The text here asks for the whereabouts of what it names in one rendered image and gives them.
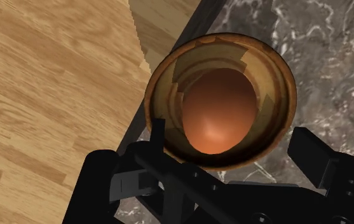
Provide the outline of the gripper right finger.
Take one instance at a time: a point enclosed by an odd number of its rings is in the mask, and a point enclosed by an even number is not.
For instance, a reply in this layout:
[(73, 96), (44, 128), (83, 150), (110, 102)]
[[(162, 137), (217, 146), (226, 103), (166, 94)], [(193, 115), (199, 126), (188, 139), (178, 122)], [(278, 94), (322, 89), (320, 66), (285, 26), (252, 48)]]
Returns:
[(317, 189), (326, 190), (324, 224), (354, 224), (354, 156), (334, 151), (305, 127), (295, 127), (289, 157)]

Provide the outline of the brown wooden bowl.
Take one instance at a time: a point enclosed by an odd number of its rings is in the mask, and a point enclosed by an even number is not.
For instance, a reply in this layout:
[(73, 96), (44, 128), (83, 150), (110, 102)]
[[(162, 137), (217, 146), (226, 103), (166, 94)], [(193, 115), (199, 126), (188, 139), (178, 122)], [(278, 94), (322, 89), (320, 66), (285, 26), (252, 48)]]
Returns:
[[(182, 99), (200, 76), (220, 68), (248, 78), (258, 114), (236, 146), (206, 155), (189, 144), (182, 129)], [(206, 34), (172, 51), (153, 72), (143, 99), (147, 129), (152, 129), (153, 119), (165, 120), (165, 153), (210, 171), (235, 169), (267, 155), (291, 126), (296, 104), (295, 79), (282, 56), (263, 41), (232, 32)]]

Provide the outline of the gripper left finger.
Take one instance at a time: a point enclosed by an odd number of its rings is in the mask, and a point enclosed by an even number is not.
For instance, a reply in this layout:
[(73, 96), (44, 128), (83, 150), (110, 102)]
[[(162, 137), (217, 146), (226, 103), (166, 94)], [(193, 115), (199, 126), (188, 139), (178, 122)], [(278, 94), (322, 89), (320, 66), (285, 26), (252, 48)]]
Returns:
[(162, 155), (165, 123), (156, 120), (149, 141), (130, 143), (124, 154), (95, 150), (87, 154), (62, 224), (126, 224), (115, 214), (121, 200), (135, 197), (161, 224), (221, 224), (164, 173), (170, 165), (150, 168), (137, 163), (149, 150)]

